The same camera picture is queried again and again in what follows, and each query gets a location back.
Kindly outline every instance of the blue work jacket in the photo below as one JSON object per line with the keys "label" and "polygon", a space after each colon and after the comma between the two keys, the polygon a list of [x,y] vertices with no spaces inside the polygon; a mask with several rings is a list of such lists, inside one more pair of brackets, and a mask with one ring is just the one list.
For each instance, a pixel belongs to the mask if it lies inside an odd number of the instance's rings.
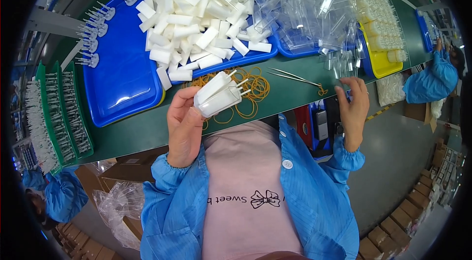
{"label": "blue work jacket", "polygon": [[434,50],[434,60],[424,71],[412,74],[403,91],[408,103],[428,103],[446,98],[457,86],[457,69],[449,60],[449,52]]}
{"label": "blue work jacket", "polygon": [[44,190],[44,197],[46,198],[46,215],[51,219],[67,223],[87,203],[87,194],[74,174],[77,168],[64,168],[55,176],[50,173],[46,174],[49,184]]}
{"label": "blue work jacket", "polygon": [[[280,182],[304,255],[317,260],[355,259],[359,230],[346,181],[350,171],[362,167],[364,155],[359,150],[347,152],[344,139],[338,138],[333,157],[317,164],[282,114],[279,125],[280,164],[283,160],[293,164],[290,169],[281,166]],[[141,258],[201,259],[209,179],[203,145],[189,167],[170,166],[164,154],[151,172],[156,182],[143,185]]]}

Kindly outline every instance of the brown cardboard box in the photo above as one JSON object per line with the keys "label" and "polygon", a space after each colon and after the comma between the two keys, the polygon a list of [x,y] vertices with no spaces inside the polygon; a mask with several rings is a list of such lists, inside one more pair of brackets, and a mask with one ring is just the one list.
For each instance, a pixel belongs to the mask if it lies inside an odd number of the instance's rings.
{"label": "brown cardboard box", "polygon": [[417,192],[420,192],[422,195],[424,195],[425,197],[429,198],[429,193],[431,192],[431,188],[428,188],[428,186],[424,185],[423,183],[421,182],[418,182],[416,183],[416,185],[414,186],[414,189],[417,191]]}
{"label": "brown cardboard box", "polygon": [[422,213],[420,209],[416,208],[416,206],[407,199],[405,199],[400,204],[400,208],[404,210],[405,213],[408,214],[408,216],[410,216],[411,219],[413,219],[413,221],[418,219]]}
{"label": "brown cardboard box", "polygon": [[364,260],[381,260],[383,253],[379,251],[376,246],[365,237],[359,243],[359,253]]}
{"label": "brown cardboard box", "polygon": [[410,192],[407,199],[420,210],[426,209],[429,204],[429,198],[425,197],[420,192],[417,192],[414,189],[412,190],[412,192]]}
{"label": "brown cardboard box", "polygon": [[433,189],[433,180],[421,175],[420,182],[424,184],[426,187]]}
{"label": "brown cardboard box", "polygon": [[376,226],[371,232],[369,232],[367,237],[378,248],[387,235],[380,227]]}
{"label": "brown cardboard box", "polygon": [[408,244],[410,244],[411,238],[398,226],[392,218],[387,217],[381,223],[381,228],[386,232],[404,251]]}
{"label": "brown cardboard box", "polygon": [[393,256],[398,255],[401,251],[401,248],[391,239],[389,236],[379,246],[379,250],[384,253],[381,260],[388,260]]}
{"label": "brown cardboard box", "polygon": [[396,208],[390,217],[403,229],[403,231],[407,231],[412,225],[412,219],[400,207]]}

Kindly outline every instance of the person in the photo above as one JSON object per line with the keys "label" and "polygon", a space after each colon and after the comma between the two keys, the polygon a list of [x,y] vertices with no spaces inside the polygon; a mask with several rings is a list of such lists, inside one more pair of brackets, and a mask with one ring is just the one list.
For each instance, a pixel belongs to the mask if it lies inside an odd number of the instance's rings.
{"label": "person", "polygon": [[77,168],[64,168],[55,176],[47,173],[49,183],[44,189],[45,200],[30,189],[26,190],[30,208],[45,230],[54,228],[59,222],[69,222],[87,203],[87,194],[74,174]]}
{"label": "person", "polygon": [[408,103],[428,103],[446,98],[457,86],[459,76],[465,66],[465,59],[462,51],[454,46],[446,46],[442,50],[440,38],[433,52],[433,63],[427,66],[420,73],[412,74],[403,86]]}
{"label": "person", "polygon": [[254,121],[202,141],[200,89],[179,90],[167,112],[169,152],[151,166],[141,213],[142,259],[355,259],[359,230],[346,191],[359,151],[369,96],[364,81],[336,87],[345,137],[317,164],[283,114],[274,127]]}
{"label": "person", "polygon": [[46,181],[44,181],[44,176],[39,166],[32,170],[23,171],[21,182],[25,187],[33,188],[39,192],[42,192],[46,188],[46,185],[48,185]]}

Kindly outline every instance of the hand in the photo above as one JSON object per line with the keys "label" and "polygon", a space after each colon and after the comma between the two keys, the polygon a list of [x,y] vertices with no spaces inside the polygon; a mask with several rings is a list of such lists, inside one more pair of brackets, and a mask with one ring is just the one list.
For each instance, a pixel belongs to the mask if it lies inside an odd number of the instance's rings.
{"label": "hand", "polygon": [[169,154],[167,162],[176,168],[192,164],[200,150],[205,118],[193,107],[193,97],[200,87],[179,90],[167,111]]}
{"label": "hand", "polygon": [[353,97],[351,103],[348,103],[344,90],[335,87],[345,133],[344,148],[349,152],[355,152],[362,143],[362,131],[369,111],[369,94],[364,81],[359,78],[342,78],[340,81],[351,87]]}
{"label": "hand", "polygon": [[437,50],[438,52],[441,52],[441,49],[442,49],[442,41],[441,41],[441,38],[436,38],[436,47],[435,47],[435,50]]}

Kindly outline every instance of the blue sleeve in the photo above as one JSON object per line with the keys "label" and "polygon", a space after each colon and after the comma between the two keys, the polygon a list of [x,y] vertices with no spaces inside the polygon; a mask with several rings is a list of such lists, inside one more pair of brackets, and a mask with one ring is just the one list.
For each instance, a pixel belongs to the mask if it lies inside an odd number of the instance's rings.
{"label": "blue sleeve", "polygon": [[[156,182],[151,183],[146,181],[143,183],[143,191],[145,193],[145,204],[141,213],[143,230],[145,229],[151,210],[156,207],[156,204],[161,210],[168,209],[174,192],[191,167],[191,165],[186,168],[172,167],[167,162],[167,155],[168,153],[160,155],[150,168],[152,177]],[[158,218],[158,221],[163,222],[164,218]]]}
{"label": "blue sleeve", "polygon": [[46,214],[58,222],[70,221],[72,204],[76,195],[73,178],[59,173],[56,177],[47,176],[49,184],[46,187]]}
{"label": "blue sleeve", "polygon": [[348,200],[346,191],[349,189],[347,186],[349,172],[359,170],[365,162],[365,156],[359,149],[355,152],[346,151],[344,137],[338,137],[334,140],[333,156],[327,162],[319,163]]}
{"label": "blue sleeve", "polygon": [[451,82],[457,82],[456,68],[444,59],[441,60],[441,55],[437,50],[434,50],[433,56],[434,60],[431,66],[431,73],[447,86],[449,86]]}

